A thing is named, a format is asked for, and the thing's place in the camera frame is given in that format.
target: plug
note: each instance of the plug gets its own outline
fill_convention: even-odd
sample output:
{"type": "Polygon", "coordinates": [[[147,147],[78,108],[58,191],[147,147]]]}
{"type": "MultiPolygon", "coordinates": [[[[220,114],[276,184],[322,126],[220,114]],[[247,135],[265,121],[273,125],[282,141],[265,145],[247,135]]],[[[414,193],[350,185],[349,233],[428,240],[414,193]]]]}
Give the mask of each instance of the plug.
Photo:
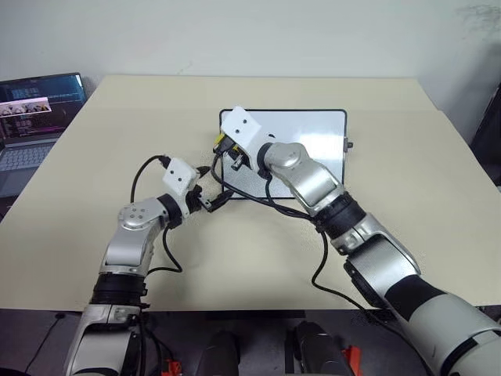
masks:
{"type": "Polygon", "coordinates": [[[165,169],[167,169],[169,167],[169,164],[171,163],[171,158],[169,158],[167,155],[160,155],[158,157],[158,160],[165,169]]]}
{"type": "Polygon", "coordinates": [[[212,151],[214,151],[214,153],[216,153],[217,155],[223,155],[226,151],[231,150],[235,145],[235,142],[227,135],[223,135],[222,137],[221,135],[219,135],[218,139],[216,140],[216,144],[212,149],[212,151]]]}

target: whiteboard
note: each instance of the whiteboard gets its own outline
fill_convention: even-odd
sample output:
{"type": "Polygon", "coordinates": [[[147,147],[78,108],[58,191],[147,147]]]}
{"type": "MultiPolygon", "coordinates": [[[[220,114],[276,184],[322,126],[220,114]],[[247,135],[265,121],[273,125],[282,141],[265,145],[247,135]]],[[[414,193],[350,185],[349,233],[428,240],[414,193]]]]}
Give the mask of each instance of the whiteboard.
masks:
{"type": "MultiPolygon", "coordinates": [[[[230,109],[219,114],[219,125],[230,109]]],[[[344,153],[346,144],[346,112],[344,110],[246,110],[263,127],[272,133],[277,142],[302,143],[311,158],[324,164],[336,178],[344,179],[344,153]]],[[[265,198],[266,181],[257,172],[243,165],[240,170],[231,168],[233,159],[225,155],[221,163],[221,176],[227,182],[252,196],[265,198]]],[[[293,198],[277,178],[270,184],[273,198],[293,198]]]]}

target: electrical wire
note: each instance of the electrical wire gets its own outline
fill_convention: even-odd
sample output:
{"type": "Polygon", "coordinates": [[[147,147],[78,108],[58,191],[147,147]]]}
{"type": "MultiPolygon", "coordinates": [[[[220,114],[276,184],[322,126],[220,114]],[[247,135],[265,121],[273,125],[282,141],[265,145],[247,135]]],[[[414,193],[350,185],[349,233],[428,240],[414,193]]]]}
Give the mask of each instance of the electrical wire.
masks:
{"type": "Polygon", "coordinates": [[[141,340],[141,349],[139,354],[139,376],[146,374],[146,329],[142,310],[139,313],[139,338],[141,340]]]}
{"type": "MultiPolygon", "coordinates": [[[[265,192],[266,192],[266,198],[268,199],[268,202],[271,203],[271,204],[275,204],[275,202],[272,199],[272,195],[270,194],[270,191],[269,191],[269,186],[272,183],[272,180],[273,180],[272,176],[270,176],[268,179],[266,179],[265,192]]],[[[284,211],[281,208],[278,208],[278,207],[275,207],[275,206],[274,206],[274,208],[280,214],[287,215],[287,216],[292,217],[292,218],[307,219],[309,222],[312,221],[312,218],[309,215],[306,215],[305,213],[302,213],[302,214],[305,214],[305,215],[298,215],[298,214],[293,213],[291,211],[284,211]]]]}
{"type": "Polygon", "coordinates": [[[135,186],[137,185],[138,183],[138,180],[139,180],[139,177],[141,176],[142,172],[144,171],[144,169],[153,161],[155,161],[156,159],[159,161],[161,158],[163,157],[163,155],[153,155],[152,157],[149,157],[148,159],[146,159],[146,162],[144,162],[141,167],[139,168],[139,170],[135,173],[135,176],[134,176],[134,180],[132,181],[132,188],[131,188],[131,200],[130,202],[133,203],[134,202],[134,196],[135,196],[135,186]]]}
{"type": "Polygon", "coordinates": [[[296,210],[294,208],[289,208],[287,206],[279,205],[279,204],[276,204],[274,202],[269,202],[268,200],[262,200],[261,198],[252,196],[251,194],[248,194],[247,192],[244,192],[244,191],[236,188],[235,186],[232,186],[231,184],[229,184],[227,182],[223,182],[215,170],[216,164],[218,163],[219,159],[221,159],[221,156],[216,154],[214,156],[214,159],[212,160],[211,175],[216,182],[218,182],[219,184],[224,186],[226,189],[232,190],[233,192],[239,194],[240,196],[243,196],[251,201],[257,202],[258,204],[269,206],[270,208],[274,208],[274,209],[280,209],[281,211],[284,212],[282,214],[285,214],[285,213],[287,213],[286,215],[294,214],[297,216],[295,218],[303,218],[303,219],[308,219],[308,220],[310,219],[309,215],[302,212],[302,211],[296,210]]]}
{"type": "Polygon", "coordinates": [[[149,329],[146,329],[146,333],[149,335],[151,340],[153,341],[153,344],[155,345],[155,352],[157,353],[157,366],[156,368],[153,369],[153,371],[150,373],[151,376],[157,374],[157,376],[162,376],[162,350],[160,348],[160,343],[157,340],[157,337],[155,337],[155,334],[149,329]]]}
{"type": "Polygon", "coordinates": [[[43,345],[45,344],[45,342],[47,341],[47,339],[49,338],[49,335],[51,334],[52,330],[54,329],[54,327],[56,327],[57,323],[59,323],[59,321],[61,319],[63,319],[65,317],[64,313],[56,313],[56,320],[52,323],[52,325],[50,326],[50,328],[47,330],[47,333],[45,333],[45,337],[44,339],[41,340],[40,342],[40,345],[38,346],[37,348],[37,351],[35,351],[33,357],[31,358],[30,360],[30,363],[28,363],[28,365],[26,366],[26,368],[24,369],[24,373],[27,374],[28,373],[28,370],[30,369],[31,367],[31,364],[33,364],[33,362],[37,359],[38,357],[38,354],[40,353],[41,351],[41,348],[43,347],[43,345]]]}
{"type": "Polygon", "coordinates": [[[164,232],[162,233],[162,244],[164,245],[164,250],[165,250],[165,253],[167,254],[167,257],[169,257],[169,259],[172,261],[172,263],[176,266],[176,269],[169,268],[166,266],[159,266],[157,268],[152,268],[152,269],[148,270],[148,273],[146,274],[147,276],[149,276],[151,273],[155,273],[155,272],[160,271],[160,270],[164,270],[166,272],[182,273],[181,265],[179,264],[178,260],[176,260],[175,257],[173,256],[173,254],[171,253],[171,250],[169,249],[169,246],[167,244],[167,231],[168,230],[169,230],[169,228],[165,227],[164,232]]]}
{"type": "Polygon", "coordinates": [[[165,345],[165,342],[161,341],[152,331],[150,331],[150,336],[154,341],[157,341],[164,348],[165,352],[167,353],[168,359],[173,360],[174,353],[167,345],[165,345]]]}
{"type": "MultiPolygon", "coordinates": [[[[272,178],[268,179],[268,181],[266,182],[266,185],[265,185],[266,197],[268,198],[268,201],[270,203],[273,202],[273,199],[272,199],[271,194],[269,192],[269,186],[271,184],[271,181],[272,181],[272,178]]],[[[276,210],[278,212],[284,214],[284,215],[288,215],[288,214],[282,212],[281,209],[279,209],[279,208],[276,208],[276,210]]],[[[350,304],[352,304],[355,307],[357,307],[360,311],[362,311],[369,320],[373,320],[373,321],[377,322],[381,327],[383,327],[387,331],[390,331],[391,333],[393,333],[396,336],[400,337],[400,339],[403,340],[417,354],[417,356],[418,356],[420,362],[422,363],[422,365],[423,365],[426,373],[428,375],[432,375],[429,366],[426,364],[426,362],[424,361],[424,359],[421,357],[421,355],[417,351],[416,347],[414,347],[414,345],[405,337],[404,334],[402,334],[397,329],[394,329],[392,326],[386,324],[379,317],[377,317],[376,315],[374,315],[373,313],[371,313],[368,309],[364,308],[361,304],[359,304],[357,301],[355,301],[354,299],[350,298],[346,294],[343,294],[340,291],[333,290],[331,288],[322,286],[321,284],[319,284],[317,282],[317,279],[318,279],[320,273],[323,271],[323,268],[325,267],[325,265],[327,263],[327,258],[329,257],[329,241],[327,240],[327,235],[326,235],[326,233],[324,231],[321,231],[319,233],[320,233],[320,236],[322,237],[322,242],[323,242],[323,256],[322,256],[322,260],[320,261],[320,264],[319,264],[318,268],[313,273],[313,276],[312,276],[312,285],[314,287],[318,288],[321,291],[328,292],[328,293],[330,293],[332,295],[336,295],[339,298],[342,298],[342,299],[346,300],[350,304]]]]}

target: tabletop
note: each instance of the tabletop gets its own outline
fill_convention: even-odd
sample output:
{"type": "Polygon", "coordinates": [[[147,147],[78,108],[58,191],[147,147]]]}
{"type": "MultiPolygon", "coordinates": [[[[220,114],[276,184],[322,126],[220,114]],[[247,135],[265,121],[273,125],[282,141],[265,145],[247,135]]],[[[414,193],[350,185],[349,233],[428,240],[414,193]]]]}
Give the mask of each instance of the tabletop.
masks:
{"type": "MultiPolygon", "coordinates": [[[[501,302],[501,195],[415,80],[108,76],[0,223],[0,306],[82,310],[141,163],[167,154],[210,164],[218,113],[237,104],[345,109],[352,196],[424,279],[475,305],[501,302]]],[[[148,167],[136,200],[160,196],[163,173],[148,167]]],[[[270,208],[231,201],[196,213],[168,242],[184,272],[147,277],[152,309],[353,308],[311,286],[322,256],[312,226],[270,208]]],[[[155,245],[152,266],[169,265],[155,245]]],[[[331,247],[319,282],[365,304],[343,263],[331,247]]]]}

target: laptop screen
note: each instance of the laptop screen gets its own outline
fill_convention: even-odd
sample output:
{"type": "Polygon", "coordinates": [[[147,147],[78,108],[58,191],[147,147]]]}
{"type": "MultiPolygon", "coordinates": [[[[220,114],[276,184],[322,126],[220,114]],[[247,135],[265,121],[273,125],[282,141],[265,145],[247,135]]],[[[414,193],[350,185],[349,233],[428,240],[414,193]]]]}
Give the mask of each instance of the laptop screen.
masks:
{"type": "Polygon", "coordinates": [[[6,141],[56,136],[85,101],[78,73],[0,82],[1,136],[6,141]]]}

